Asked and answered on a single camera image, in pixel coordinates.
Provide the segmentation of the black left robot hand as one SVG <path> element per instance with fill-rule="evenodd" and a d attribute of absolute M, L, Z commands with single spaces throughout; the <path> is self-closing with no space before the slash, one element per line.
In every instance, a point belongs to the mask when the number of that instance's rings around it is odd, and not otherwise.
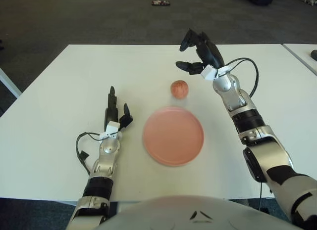
<path fill-rule="evenodd" d="M 115 95 L 114 87 L 111 86 L 105 110 L 104 132 L 99 135 L 100 142 L 107 138 L 122 139 L 123 134 L 121 131 L 127 128 L 133 121 L 127 103 L 124 104 L 123 111 L 123 116 L 119 118 L 117 96 Z"/>

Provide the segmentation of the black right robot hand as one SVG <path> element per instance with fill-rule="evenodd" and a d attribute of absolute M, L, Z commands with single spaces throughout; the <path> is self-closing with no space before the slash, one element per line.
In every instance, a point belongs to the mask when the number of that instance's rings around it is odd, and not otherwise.
<path fill-rule="evenodd" d="M 206 33 L 196 33 L 189 29 L 179 50 L 185 51 L 189 47 L 195 47 L 200 62 L 177 61 L 176 67 L 188 72 L 190 75 L 201 75 L 203 79 L 209 81 L 229 82 L 229 67 L 224 64 L 224 60 L 214 43 L 212 43 Z"/>

